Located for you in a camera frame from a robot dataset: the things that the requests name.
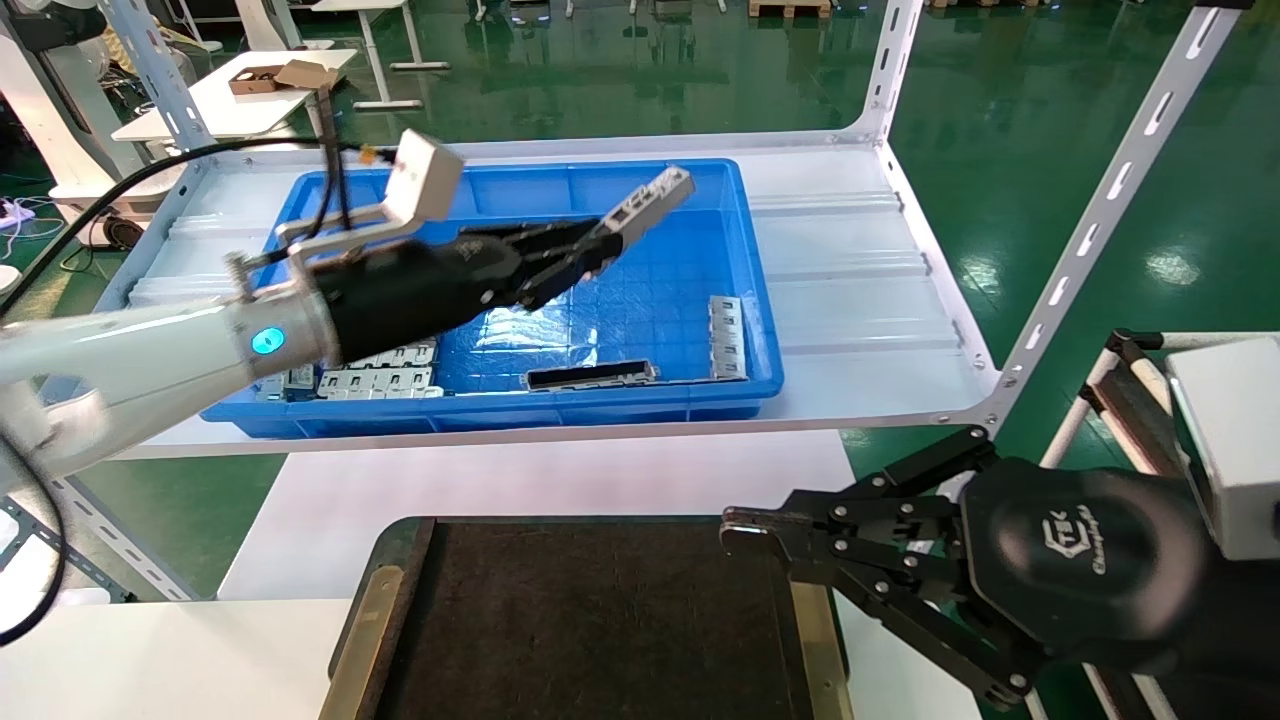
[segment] table leg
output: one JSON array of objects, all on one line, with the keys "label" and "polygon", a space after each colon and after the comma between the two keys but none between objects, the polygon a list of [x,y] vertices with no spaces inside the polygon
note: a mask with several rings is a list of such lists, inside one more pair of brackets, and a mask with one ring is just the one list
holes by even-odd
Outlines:
[{"label": "table leg", "polygon": [[315,94],[307,95],[307,117],[311,118],[311,129],[315,131],[316,137],[321,137],[324,132],[320,129],[320,106],[316,104]]},{"label": "table leg", "polygon": [[387,90],[387,76],[383,74],[383,60],[378,56],[378,45],[374,44],[374,31],[369,27],[369,14],[365,10],[356,13],[360,15],[360,29],[365,33],[365,49],[369,53],[369,65],[374,69],[374,82],[378,83],[378,100],[362,101],[352,105],[356,110],[413,110],[422,106],[419,100],[392,100],[392,94]]},{"label": "table leg", "polygon": [[408,0],[401,5],[401,14],[404,15],[404,32],[408,33],[408,50],[413,54],[412,63],[392,63],[393,70],[447,70],[448,63],[424,63],[422,49],[417,46],[417,28],[413,27],[413,13],[408,9]]}]

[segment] white metal shelf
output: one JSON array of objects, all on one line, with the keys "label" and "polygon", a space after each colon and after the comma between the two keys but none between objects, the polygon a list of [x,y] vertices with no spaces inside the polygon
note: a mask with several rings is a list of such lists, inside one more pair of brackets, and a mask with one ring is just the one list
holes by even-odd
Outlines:
[{"label": "white metal shelf", "polygon": [[[614,140],[607,150],[596,141],[457,146],[472,164],[735,160],[751,206],[787,378],[755,420],[261,441],[229,424],[193,418],[123,457],[922,424],[937,413],[959,418],[995,384],[996,370],[975,363],[987,356],[982,336],[959,292],[946,292],[955,286],[946,263],[929,261],[941,260],[941,251],[928,225],[909,222],[911,213],[919,214],[915,199],[895,191],[905,177],[891,182],[884,150],[832,143],[833,137],[844,140],[805,132],[681,138],[678,149],[669,147],[673,138],[667,137]],[[745,138],[750,143],[744,146]],[[105,306],[125,300],[122,295],[138,273],[152,282],[207,278],[223,272],[225,254],[260,251],[294,181],[317,167],[314,151],[252,152],[220,161],[165,220],[164,242],[151,240],[152,247],[136,263],[131,258]],[[957,328],[970,329],[968,342]]]}]

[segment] blue storage tray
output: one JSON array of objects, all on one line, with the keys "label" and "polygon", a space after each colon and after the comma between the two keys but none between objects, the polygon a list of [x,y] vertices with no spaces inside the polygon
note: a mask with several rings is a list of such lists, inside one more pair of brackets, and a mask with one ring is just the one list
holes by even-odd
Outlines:
[{"label": "blue storage tray", "polygon": [[[306,438],[544,425],[749,419],[782,389],[773,329],[746,193],[731,160],[681,160],[696,191],[599,278],[541,310],[498,309],[439,342],[436,398],[259,402],[253,388],[201,413],[251,437]],[[448,242],[466,225],[602,215],[667,163],[468,167],[443,222],[417,233]],[[379,202],[389,172],[348,173],[352,206]],[[298,179],[279,223],[314,217],[324,173]],[[276,238],[268,241],[273,250]],[[259,284],[287,279],[265,270]],[[585,391],[525,392],[529,370],[650,360],[659,380],[710,375],[708,301],[742,299],[748,379]]]}]

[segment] desk leg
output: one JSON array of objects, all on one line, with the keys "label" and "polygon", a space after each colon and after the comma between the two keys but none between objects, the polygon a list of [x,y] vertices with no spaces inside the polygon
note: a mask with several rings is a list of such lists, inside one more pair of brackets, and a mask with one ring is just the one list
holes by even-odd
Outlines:
[{"label": "desk leg", "polygon": [[448,63],[424,63],[422,49],[417,46],[417,28],[413,27],[413,13],[408,9],[408,0],[401,5],[401,14],[404,15],[404,32],[408,33],[408,50],[413,54],[412,63],[392,63],[393,70],[447,70]]},{"label": "desk leg", "polygon": [[383,74],[383,60],[378,56],[378,45],[374,44],[374,31],[369,27],[369,14],[365,10],[360,15],[360,29],[365,32],[365,49],[369,53],[369,65],[374,69],[374,82],[378,83],[378,100],[362,101],[352,105],[356,110],[415,110],[422,106],[419,100],[392,100],[392,94],[387,90],[387,76]]}]

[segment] green epoxy floor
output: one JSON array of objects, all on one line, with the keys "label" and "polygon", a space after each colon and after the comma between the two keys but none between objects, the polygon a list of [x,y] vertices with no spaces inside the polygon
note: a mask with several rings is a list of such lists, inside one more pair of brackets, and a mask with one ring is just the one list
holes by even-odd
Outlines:
[{"label": "green epoxy floor", "polygon": [[[461,3],[412,4],[428,59],[453,69],[389,76],[392,95],[424,99],[422,111],[357,115],[349,102],[375,96],[361,55],[339,99],[349,138],[392,142],[406,127],[447,141],[842,127],[861,109],[882,13],[882,3],[852,0],[829,22],[749,20],[742,0],[724,15],[699,0],[691,17],[659,19],[645,3],[632,18],[622,0],[585,0],[572,20],[557,1],[550,12],[522,10],[531,23],[517,27],[497,5],[480,24],[470,19],[474,6],[468,14]],[[951,8],[920,19],[891,142],[998,359],[1190,4],[1061,0],[1057,9]],[[1233,331],[1280,322],[1280,15],[1261,5],[1233,32],[1036,370],[1000,437],[1004,452],[1039,456],[1116,325]],[[539,15],[552,18],[549,27],[532,27]],[[398,17],[380,18],[375,32],[384,61],[408,59]],[[358,29],[339,18],[303,26],[303,35],[355,46]],[[47,273],[20,314],[87,310],[114,263],[104,259],[100,275]],[[845,442],[865,473],[941,432],[846,430]],[[1066,465],[1123,462],[1105,436],[1091,425]],[[83,477],[197,591],[212,593],[282,461],[111,462]],[[146,588],[84,544],[127,584]],[[1064,671],[1043,693],[1059,705],[1080,687],[1079,674]],[[1098,715],[1082,706],[1071,716]]]}]

